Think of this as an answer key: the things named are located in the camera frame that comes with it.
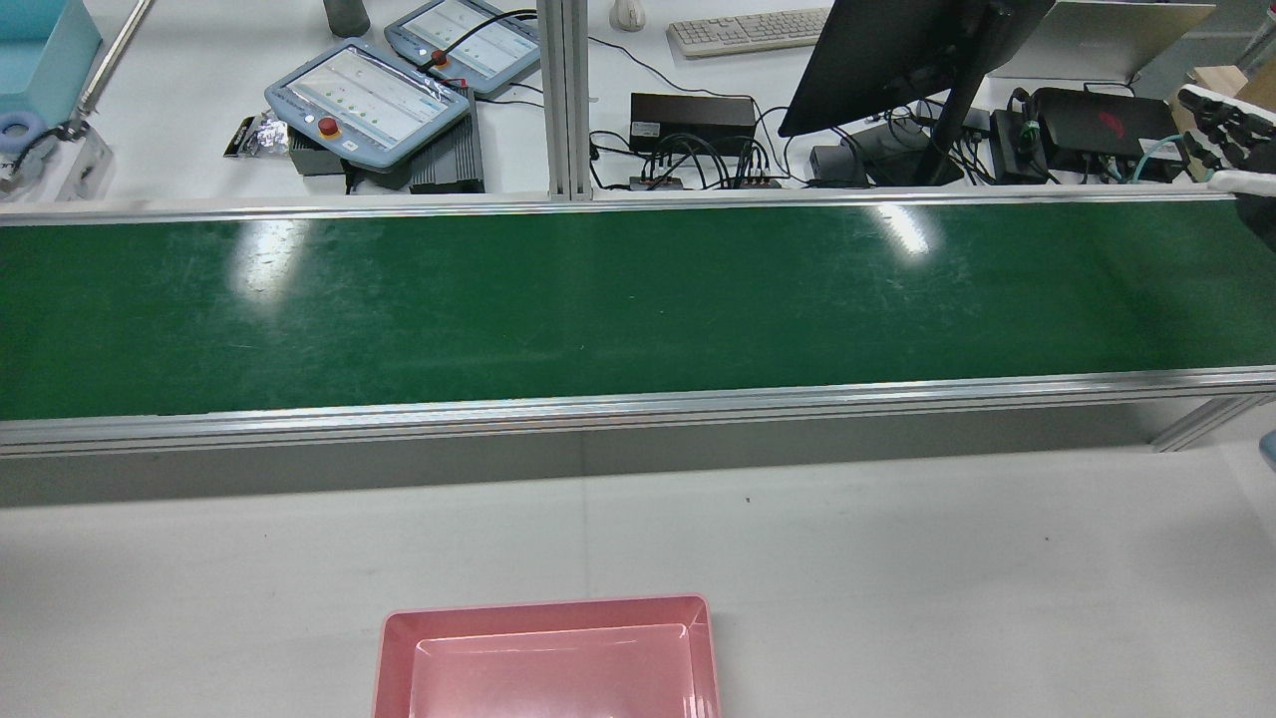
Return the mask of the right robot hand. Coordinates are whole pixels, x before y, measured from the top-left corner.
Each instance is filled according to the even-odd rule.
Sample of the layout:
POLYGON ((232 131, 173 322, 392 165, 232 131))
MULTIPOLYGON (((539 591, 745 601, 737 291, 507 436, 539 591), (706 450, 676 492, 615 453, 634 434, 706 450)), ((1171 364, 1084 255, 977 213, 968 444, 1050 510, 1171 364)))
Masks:
POLYGON ((1199 182, 1233 194, 1242 222, 1275 249, 1272 111, 1199 85, 1183 85, 1175 99, 1192 117, 1183 145, 1191 167, 1199 167, 1199 182))

